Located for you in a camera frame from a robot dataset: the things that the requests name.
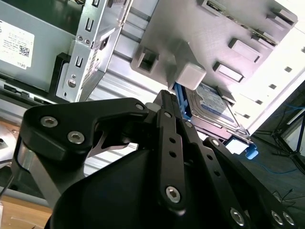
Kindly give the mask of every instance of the screw hole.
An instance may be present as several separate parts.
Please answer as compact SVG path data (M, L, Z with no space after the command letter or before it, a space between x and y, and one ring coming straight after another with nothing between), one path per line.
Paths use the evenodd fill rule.
M170 137L171 143L176 143L176 140Z
M214 173L216 176L220 177L220 173L217 170L215 170Z
M71 87L71 88L76 87L76 82L75 82L75 80L69 79L68 82L67 82L67 84L68 84L68 86Z
M170 155L171 155L171 157L177 157L177 155L173 152L173 151L170 151Z
M208 157L208 159L210 159L211 161L213 161L213 158L212 158L211 155L208 154L207 157Z

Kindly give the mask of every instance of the mounting slot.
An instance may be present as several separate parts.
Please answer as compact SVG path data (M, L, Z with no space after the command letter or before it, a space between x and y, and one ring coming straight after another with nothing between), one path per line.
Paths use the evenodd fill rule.
M238 83L240 83L242 80L243 80L243 76L235 71L233 71L232 69L224 66L223 64L217 62L214 67L213 67L213 70L216 72L216 73L219 73L223 76L226 76Z
M158 54L144 48L143 52L140 55L137 67L148 73L152 73L158 61L159 61Z
M229 48L254 63L258 62L261 57L261 54L258 51L235 38L229 43Z

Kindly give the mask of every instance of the silver metal plate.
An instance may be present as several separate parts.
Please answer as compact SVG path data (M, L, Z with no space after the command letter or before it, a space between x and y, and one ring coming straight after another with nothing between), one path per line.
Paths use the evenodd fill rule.
M167 85L168 68L175 64L174 49L181 41L186 41L197 61L207 70L203 83L236 92L273 50L253 39L254 31L260 31L262 36L269 37L274 43L279 43L289 32L289 29L279 29L267 19L272 14L271 10L283 9L274 0L218 0L217 4L225 9L224 14L211 13L206 5L202 6L203 2L207 1L159 1L132 61L132 69ZM242 41L262 57L254 63L230 49L229 44L233 39ZM159 54L159 61L152 73L138 68L144 47ZM216 62L241 74L244 79L239 83L217 74L213 69Z

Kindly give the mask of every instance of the black cable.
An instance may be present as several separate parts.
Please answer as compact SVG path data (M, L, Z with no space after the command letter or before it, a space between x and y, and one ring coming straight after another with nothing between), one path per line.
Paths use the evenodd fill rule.
M283 112L283 115L282 115L282 117L281 117L281 120L279 121L279 123L277 124L276 128L274 129L275 131L278 129L278 127L279 127L280 124L282 123L282 121L283 121L283 119L284 119L284 117L285 117L285 114L286 114L286 112L287 112L287 109L288 109L288 106L285 107L284 112Z
M0 165L11 162L11 159L0 161Z
M12 174L11 177L9 178L9 180L8 180L8 182L7 182L7 184L6 184L6 186L5 186L5 187L2 189L2 191L0 192L0 199L2 198L4 192L10 187L10 185L11 185L13 179L14 179L14 175Z
M284 195L284 197L282 198L281 203L283 202L283 200L285 199L286 196L288 196L290 193L293 192L293 188L289 190L289 192L286 193L286 195Z

